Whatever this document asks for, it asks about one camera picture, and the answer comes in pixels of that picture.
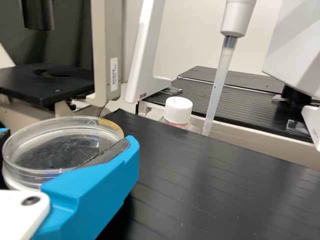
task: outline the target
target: blue holder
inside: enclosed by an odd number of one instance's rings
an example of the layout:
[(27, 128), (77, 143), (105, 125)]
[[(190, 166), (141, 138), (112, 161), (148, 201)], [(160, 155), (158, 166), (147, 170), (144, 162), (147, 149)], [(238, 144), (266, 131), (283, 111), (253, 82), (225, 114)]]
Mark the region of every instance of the blue holder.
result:
[(107, 163), (75, 169), (41, 185), (50, 213), (34, 240), (94, 239), (123, 205), (139, 176), (139, 143)]

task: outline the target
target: pipette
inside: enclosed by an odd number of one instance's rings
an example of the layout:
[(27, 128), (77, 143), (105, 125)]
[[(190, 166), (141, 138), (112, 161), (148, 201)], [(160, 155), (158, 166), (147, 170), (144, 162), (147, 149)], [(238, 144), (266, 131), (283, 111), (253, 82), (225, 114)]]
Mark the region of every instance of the pipette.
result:
[(202, 130), (202, 134), (205, 136), (209, 135), (212, 127), (237, 40), (246, 35), (256, 1), (257, 0), (226, 1), (220, 31), (225, 38)]

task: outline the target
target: white label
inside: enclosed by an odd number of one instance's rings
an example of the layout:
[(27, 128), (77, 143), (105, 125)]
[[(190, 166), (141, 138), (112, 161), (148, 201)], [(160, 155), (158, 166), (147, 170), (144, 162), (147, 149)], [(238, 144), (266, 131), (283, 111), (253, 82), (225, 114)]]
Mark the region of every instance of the white label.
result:
[(118, 90), (118, 58), (110, 59), (111, 92)]

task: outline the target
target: petri dish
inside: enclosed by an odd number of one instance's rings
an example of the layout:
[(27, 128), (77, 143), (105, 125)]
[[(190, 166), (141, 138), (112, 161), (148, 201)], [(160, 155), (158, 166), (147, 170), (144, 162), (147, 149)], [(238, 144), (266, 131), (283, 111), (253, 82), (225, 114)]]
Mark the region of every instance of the petri dish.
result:
[(27, 126), (2, 147), (2, 175), (11, 189), (40, 189), (42, 183), (71, 171), (124, 138), (109, 120), (67, 116)]

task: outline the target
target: yellow label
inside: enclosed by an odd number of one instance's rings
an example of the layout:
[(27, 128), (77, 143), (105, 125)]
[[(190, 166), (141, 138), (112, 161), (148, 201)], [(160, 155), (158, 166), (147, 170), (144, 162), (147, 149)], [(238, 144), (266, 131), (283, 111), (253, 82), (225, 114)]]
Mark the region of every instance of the yellow label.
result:
[(98, 120), (98, 123), (101, 125), (105, 125), (110, 128), (116, 129), (122, 135), (123, 138), (125, 137), (124, 131), (121, 129), (121, 127), (119, 125), (115, 124), (113, 121), (109, 121), (107, 119), (100, 118)]

